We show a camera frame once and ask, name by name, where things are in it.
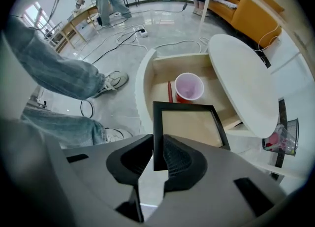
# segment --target pink cup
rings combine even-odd
[[[191,103],[200,98],[204,92],[201,79],[192,73],[180,74],[175,80],[176,100],[180,103]]]

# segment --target glossy tile floor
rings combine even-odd
[[[116,39],[119,34],[114,34],[123,31],[128,26],[137,24],[145,24],[149,36],[147,38],[137,37],[134,44],[145,45],[148,49],[186,39],[199,41],[197,30],[201,17],[192,14],[193,6],[191,4],[181,13],[162,11],[135,13],[149,9],[181,11],[183,5],[184,3],[181,2],[159,2],[141,4],[140,7],[133,6],[130,8],[133,13],[132,18],[122,24],[109,29],[102,29],[98,26],[99,33],[92,26],[86,26],[79,30],[87,42],[84,43],[76,35],[71,40],[75,49],[68,44],[62,50],[61,56],[70,59],[84,59],[86,62],[93,63],[106,51],[117,46]],[[121,16],[111,16],[112,25],[123,20]],[[230,27],[221,19],[211,16],[206,18],[201,36],[210,39],[215,34],[229,32]],[[100,47],[96,48],[104,39],[111,35],[114,36],[108,38]],[[203,51],[206,49],[206,46],[203,44],[202,49]],[[185,42],[174,46],[161,47],[157,51],[160,55],[197,53],[199,52],[199,47],[196,43]],[[123,128],[133,135],[144,133],[135,105],[134,89],[137,70],[146,53],[147,51],[142,47],[122,45],[95,63],[95,66],[102,73],[114,70],[126,71],[129,75],[129,82],[117,92],[108,92],[96,99],[92,99],[95,107],[93,119],[100,121],[105,127]],[[81,116],[79,100],[47,90],[44,91],[41,101],[43,102],[44,100],[47,101],[48,109],[54,112]],[[89,110],[86,105],[86,103],[83,105],[83,110],[88,114]],[[270,163],[273,157],[270,153],[261,149],[261,139],[228,135],[228,140],[231,150],[245,159]],[[163,183],[167,178],[167,171],[153,172],[152,161],[150,161],[139,180],[141,202],[159,205],[163,196]]]

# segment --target orange sofa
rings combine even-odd
[[[228,8],[219,2],[210,1],[208,9],[226,20],[233,28],[244,33],[259,43],[260,39],[277,27],[277,22],[263,9],[251,0],[227,0],[237,4],[236,9]],[[273,0],[264,0],[277,13],[284,11]],[[281,34],[281,27],[266,35],[259,43],[263,48],[271,44],[275,37]]]

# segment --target white table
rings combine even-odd
[[[209,55],[244,125],[257,137],[269,137],[276,128],[279,107],[271,75],[262,60],[248,45],[226,34],[210,39]],[[242,126],[233,129],[236,135]]]

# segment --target cup rim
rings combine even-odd
[[[178,90],[177,90],[177,84],[176,84],[176,83],[177,83],[178,78],[179,78],[180,76],[182,76],[182,75],[193,75],[193,76],[195,76],[196,78],[198,78],[198,80],[199,80],[199,82],[201,83],[201,86],[202,86],[202,92],[201,92],[201,94],[200,94],[199,96],[197,96],[196,98],[187,98],[187,97],[183,97],[183,96],[178,92]],[[205,87],[204,87],[204,85],[203,85],[203,82],[202,82],[202,80],[200,79],[200,77],[197,76],[196,74],[186,72],[186,73],[180,74],[180,75],[177,76],[176,79],[175,79],[175,91],[176,91],[176,94],[179,95],[181,98],[183,98],[183,99],[185,99],[185,100],[188,100],[188,101],[197,100],[198,98],[200,98],[200,97],[203,95],[204,90],[205,90]]]

